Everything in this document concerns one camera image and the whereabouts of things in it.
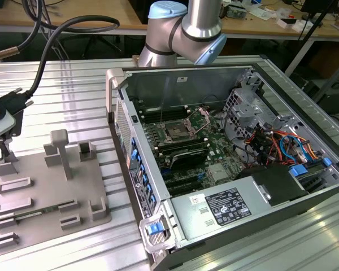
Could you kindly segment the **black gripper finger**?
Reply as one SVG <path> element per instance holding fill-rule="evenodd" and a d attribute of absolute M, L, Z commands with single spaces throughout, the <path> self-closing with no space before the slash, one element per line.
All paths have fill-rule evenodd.
<path fill-rule="evenodd" d="M 3 163 L 13 163 L 17 161 L 17 157 L 15 154 L 10 150 L 10 143 L 12 142 L 12 138 L 5 136 L 0 137 L 0 150 L 1 150 L 1 161 Z"/>

